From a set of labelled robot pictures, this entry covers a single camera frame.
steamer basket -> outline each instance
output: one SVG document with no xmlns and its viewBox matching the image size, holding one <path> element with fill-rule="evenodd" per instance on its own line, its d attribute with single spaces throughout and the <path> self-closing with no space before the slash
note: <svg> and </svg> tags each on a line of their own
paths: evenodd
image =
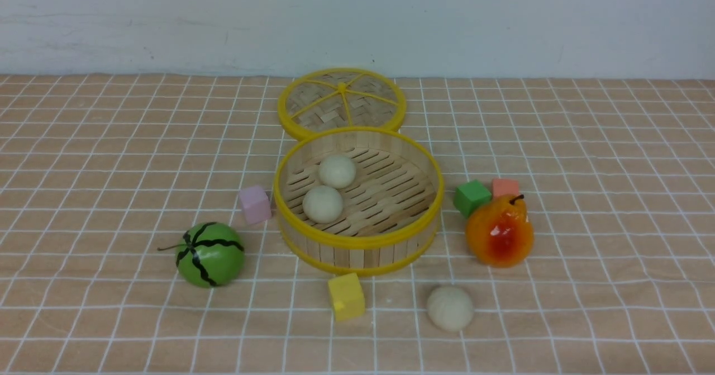
<svg viewBox="0 0 715 375">
<path fill-rule="evenodd" d="M 302 200 L 320 185 L 317 168 L 333 153 L 357 164 L 345 207 L 335 222 L 306 217 Z M 373 127 L 343 127 L 298 143 L 283 158 L 273 184 L 278 225 L 288 247 L 306 263 L 334 274 L 377 276 L 409 265 L 440 226 L 444 179 L 437 161 L 406 136 Z"/>
<path fill-rule="evenodd" d="M 304 75 L 278 98 L 278 120 L 298 141 L 347 126 L 397 131 L 406 110 L 404 94 L 392 80 L 363 69 L 325 69 Z"/>
</svg>

bamboo steamer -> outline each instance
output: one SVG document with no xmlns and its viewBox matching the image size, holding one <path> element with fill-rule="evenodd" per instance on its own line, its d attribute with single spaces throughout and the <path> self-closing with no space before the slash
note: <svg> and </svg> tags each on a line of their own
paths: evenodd
<svg viewBox="0 0 715 375">
<path fill-rule="evenodd" d="M 319 186 L 320 161 L 333 153 L 357 165 L 340 189 L 344 209 L 317 224 L 302 199 Z M 284 241 L 306 263 L 334 274 L 377 276 L 409 265 L 430 247 L 440 227 L 444 179 L 429 152 L 396 131 L 343 126 L 300 141 L 278 166 L 273 189 Z"/>
</svg>

yellow block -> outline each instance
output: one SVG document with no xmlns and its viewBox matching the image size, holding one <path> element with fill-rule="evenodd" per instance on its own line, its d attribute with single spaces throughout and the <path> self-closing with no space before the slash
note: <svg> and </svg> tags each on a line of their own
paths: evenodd
<svg viewBox="0 0 715 375">
<path fill-rule="evenodd" d="M 327 281 L 335 321 L 362 316 L 365 313 L 365 294 L 356 273 L 331 278 Z"/>
</svg>

yellow rim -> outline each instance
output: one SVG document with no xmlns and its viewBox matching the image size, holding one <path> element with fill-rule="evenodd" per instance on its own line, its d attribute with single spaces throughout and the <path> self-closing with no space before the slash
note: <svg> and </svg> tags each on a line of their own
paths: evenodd
<svg viewBox="0 0 715 375">
<path fill-rule="evenodd" d="M 290 95 L 290 93 L 293 92 L 293 90 L 296 87 L 298 87 L 299 85 L 304 84 L 304 83 L 322 84 L 322 85 L 334 88 L 335 92 L 333 92 L 332 94 L 330 94 L 326 97 L 319 98 L 318 100 L 316 100 L 316 102 L 313 102 L 310 105 L 307 105 L 302 110 L 295 113 L 294 115 L 300 115 L 302 112 L 304 112 L 305 110 L 308 110 L 309 108 L 316 105 L 316 103 L 318 103 L 324 99 L 327 99 L 327 98 L 335 96 L 335 95 L 342 95 L 342 102 L 345 105 L 345 111 L 347 113 L 347 122 L 348 122 L 348 125 L 352 125 L 352 117 L 350 116 L 350 108 L 348 107 L 348 102 L 347 102 L 347 99 L 345 98 L 344 92 L 341 93 L 340 90 L 338 89 L 338 87 L 335 87 L 332 84 L 324 83 L 324 82 L 317 82 L 316 80 L 313 80 L 313 78 L 317 77 L 318 75 L 329 74 L 329 73 L 334 73 L 334 72 L 352 72 L 352 73 L 359 74 L 353 80 L 348 82 L 347 86 L 352 84 L 352 82 L 359 79 L 360 77 L 363 77 L 363 75 L 371 75 L 371 77 L 375 77 L 375 79 L 380 79 L 380 80 L 382 80 L 382 82 L 384 82 L 386 85 L 388 85 L 390 87 L 390 89 L 395 93 L 395 97 L 397 98 L 396 102 L 393 102 L 391 100 L 386 100 L 385 98 L 374 96 L 372 94 L 363 94 L 360 92 L 353 92 L 350 90 L 347 90 L 347 92 L 368 95 L 370 97 L 377 98 L 383 102 L 391 103 L 391 105 L 394 105 L 395 106 L 395 115 L 391 118 L 390 121 L 388 121 L 388 123 L 381 126 L 380 128 L 384 129 L 384 130 L 388 130 L 388 131 L 397 131 L 398 129 L 400 129 L 400 126 L 402 125 L 402 123 L 404 121 L 404 115 L 407 112 L 407 101 L 406 101 L 406 98 L 404 97 L 404 94 L 403 94 L 402 90 L 400 89 L 400 87 L 398 87 L 392 80 L 384 77 L 383 75 L 376 74 L 375 72 L 366 71 L 364 69 L 334 68 L 334 69 L 324 69 L 321 71 L 316 71 L 316 72 L 312 72 L 310 74 L 304 75 L 303 77 L 300 77 L 299 79 L 296 79 L 293 82 L 291 82 L 291 84 L 289 84 L 283 90 L 283 92 L 280 94 L 280 96 L 278 97 L 278 120 L 280 121 L 280 124 L 283 126 L 283 130 L 285 130 L 288 133 L 288 135 L 290 135 L 292 138 L 299 140 L 299 141 L 309 138 L 312 135 L 315 135 L 314 131 L 307 130 L 307 128 L 304 128 L 301 125 L 297 125 L 297 123 L 295 123 L 293 121 L 293 117 L 291 115 L 289 115 L 288 108 L 286 106 L 286 100 L 288 100 L 288 95 Z"/>
<path fill-rule="evenodd" d="M 306 144 L 310 143 L 311 141 L 317 140 L 324 136 L 330 136 L 336 133 L 348 131 L 373 131 L 377 133 L 382 133 L 384 135 L 395 136 L 400 140 L 412 144 L 422 154 L 429 158 L 430 163 L 432 163 L 432 166 L 435 167 L 435 171 L 437 172 L 437 195 L 435 197 L 435 200 L 429 206 L 427 211 L 421 215 L 421 217 L 419 217 L 417 220 L 407 225 L 406 227 L 393 232 L 388 232 L 387 234 L 372 235 L 370 237 L 346 237 L 344 235 L 335 235 L 330 234 L 329 232 L 317 230 L 317 228 L 311 227 L 306 223 L 302 222 L 301 219 L 299 219 L 296 215 L 293 214 L 293 212 L 290 211 L 288 205 L 283 200 L 283 195 L 281 195 L 281 184 L 279 183 L 280 174 L 281 172 L 283 172 L 286 162 L 291 158 L 291 156 L 293 156 L 293 154 L 295 154 L 298 150 L 306 146 Z M 440 208 L 442 207 L 442 199 L 444 198 L 444 188 L 444 179 L 442 178 L 442 171 L 440 170 L 439 164 L 437 164 L 436 159 L 434 159 L 434 157 L 429 153 L 429 151 L 423 148 L 421 144 L 417 143 L 414 140 L 411 140 L 404 135 L 397 133 L 396 131 L 385 130 L 383 128 L 373 128 L 368 126 L 348 126 L 343 128 L 335 128 L 300 141 L 298 144 L 296 144 L 296 146 L 293 146 L 293 148 L 288 152 L 288 154 L 284 156 L 283 160 L 281 160 L 280 164 L 278 165 L 278 171 L 276 171 L 276 175 L 273 179 L 273 190 L 275 192 L 274 199 L 276 203 L 276 208 L 278 208 L 280 214 L 283 215 L 284 219 L 291 227 L 298 230 L 298 232 L 300 232 L 302 235 L 305 235 L 306 237 L 311 238 L 318 243 L 344 249 L 382 248 L 388 245 L 396 244 L 398 242 L 406 240 L 407 238 L 417 235 L 419 232 L 422 231 L 422 229 L 429 225 L 430 222 L 432 222 L 432 219 L 437 215 L 437 213 L 439 213 Z"/>
<path fill-rule="evenodd" d="M 413 263 L 415 260 L 417 260 L 420 256 L 422 256 L 423 253 L 429 249 L 429 247 L 432 245 L 432 242 L 434 242 L 435 237 L 437 235 L 437 229 L 439 227 L 435 227 L 435 230 L 432 231 L 431 237 L 427 240 L 427 242 L 424 244 L 424 246 L 420 247 L 415 253 L 412 255 L 404 258 L 403 260 L 399 260 L 398 262 L 395 263 L 390 263 L 390 265 L 385 265 L 385 266 L 380 266 L 379 268 L 369 268 L 369 269 L 358 269 L 358 268 L 341 268 L 339 266 L 334 266 L 334 265 L 329 265 L 324 262 L 320 262 L 319 260 L 315 260 L 303 251 L 299 250 L 299 248 L 293 243 L 293 241 L 288 239 L 288 236 L 285 234 L 283 231 L 283 225 L 278 223 L 278 229 L 280 231 L 281 236 L 283 237 L 283 240 L 285 241 L 285 244 L 288 245 L 288 248 L 293 251 L 293 253 L 298 257 L 301 258 L 304 262 L 306 262 L 308 265 L 311 265 L 312 267 L 316 268 L 317 270 L 322 270 L 327 273 L 332 273 L 338 276 L 348 274 L 348 273 L 355 273 L 358 276 L 361 277 L 367 277 L 367 276 L 382 276 L 387 273 L 394 272 L 396 270 L 400 270 L 401 268 L 406 267 L 409 265 L 409 263 Z"/>
</svg>

pink block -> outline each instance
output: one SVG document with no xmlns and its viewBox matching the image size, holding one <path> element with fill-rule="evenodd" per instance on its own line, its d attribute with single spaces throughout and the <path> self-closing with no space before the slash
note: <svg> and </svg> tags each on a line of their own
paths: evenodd
<svg viewBox="0 0 715 375">
<path fill-rule="evenodd" d="M 270 200 L 261 186 L 252 186 L 238 191 L 238 200 L 246 223 L 251 225 L 271 218 Z"/>
<path fill-rule="evenodd" d="M 506 178 L 492 179 L 492 199 L 504 194 L 519 194 L 519 182 Z"/>
</svg>

